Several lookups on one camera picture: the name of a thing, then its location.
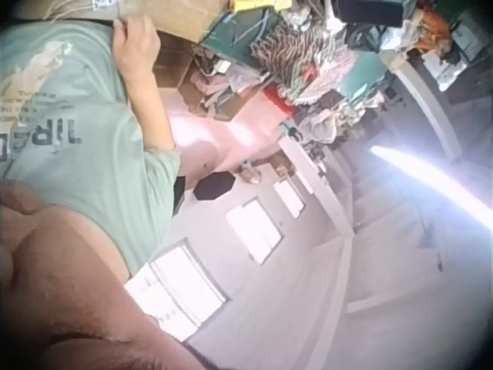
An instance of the green t-shirt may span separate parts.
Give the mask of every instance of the green t-shirt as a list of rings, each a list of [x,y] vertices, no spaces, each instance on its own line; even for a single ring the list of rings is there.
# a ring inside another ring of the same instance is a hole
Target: green t-shirt
[[[111,41],[92,22],[3,32],[0,176],[96,222],[135,274],[171,222],[179,156],[143,149]]]

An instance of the red object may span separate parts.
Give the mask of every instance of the red object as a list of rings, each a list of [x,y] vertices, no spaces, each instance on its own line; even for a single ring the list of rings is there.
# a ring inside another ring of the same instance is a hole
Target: red object
[[[263,93],[269,100],[274,103],[280,110],[286,113],[289,117],[292,117],[295,113],[296,108],[286,102],[277,93],[277,84],[271,83],[263,89]]]

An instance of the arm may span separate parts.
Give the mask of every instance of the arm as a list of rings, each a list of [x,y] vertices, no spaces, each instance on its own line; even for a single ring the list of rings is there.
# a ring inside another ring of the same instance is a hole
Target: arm
[[[174,149],[173,132],[154,76],[138,83],[126,83],[126,89],[133,112],[142,128],[144,147]]]
[[[149,17],[129,16],[113,24],[113,57],[123,78],[146,149],[172,150],[173,132],[161,100],[153,65],[160,40]]]

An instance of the black umbrella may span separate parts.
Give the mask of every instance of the black umbrella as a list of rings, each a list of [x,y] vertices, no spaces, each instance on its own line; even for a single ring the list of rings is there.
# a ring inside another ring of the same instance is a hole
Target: black umbrella
[[[233,189],[235,180],[230,172],[214,172],[199,181],[193,193],[197,200],[215,200]]]

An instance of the cardboard box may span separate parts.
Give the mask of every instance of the cardboard box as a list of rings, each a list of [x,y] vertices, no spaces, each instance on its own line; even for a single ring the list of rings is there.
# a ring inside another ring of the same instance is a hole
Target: cardboard box
[[[182,84],[192,63],[191,47],[188,40],[159,32],[161,50],[154,65],[157,85],[160,88],[176,89]]]
[[[158,30],[199,42],[227,3],[228,0],[25,0],[19,3],[15,16],[29,20],[113,20],[129,14],[147,14]]]

